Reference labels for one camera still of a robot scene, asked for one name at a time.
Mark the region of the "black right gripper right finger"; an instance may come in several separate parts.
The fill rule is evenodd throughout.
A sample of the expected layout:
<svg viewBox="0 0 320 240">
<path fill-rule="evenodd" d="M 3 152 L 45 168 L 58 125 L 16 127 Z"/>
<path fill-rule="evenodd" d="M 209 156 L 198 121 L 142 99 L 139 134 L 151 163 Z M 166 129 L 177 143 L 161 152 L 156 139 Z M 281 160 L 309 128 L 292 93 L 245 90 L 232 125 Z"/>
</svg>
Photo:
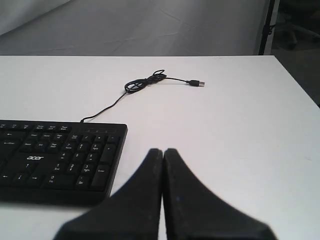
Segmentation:
<svg viewBox="0 0 320 240">
<path fill-rule="evenodd" d="M 271 228 L 211 192 L 179 152 L 164 152 L 162 196 L 169 240 L 275 240 Z"/>
</svg>

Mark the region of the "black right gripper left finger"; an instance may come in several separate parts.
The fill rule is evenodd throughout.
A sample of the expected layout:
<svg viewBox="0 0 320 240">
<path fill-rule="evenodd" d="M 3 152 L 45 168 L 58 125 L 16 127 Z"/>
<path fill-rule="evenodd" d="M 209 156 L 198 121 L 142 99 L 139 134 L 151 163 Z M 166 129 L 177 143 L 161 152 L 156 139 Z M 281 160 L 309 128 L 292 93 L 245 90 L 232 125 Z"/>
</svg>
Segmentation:
<svg viewBox="0 0 320 240">
<path fill-rule="evenodd" d="M 111 197 L 64 223 L 56 240 L 156 240 L 162 201 L 163 152 L 148 151 L 139 168 Z"/>
</svg>

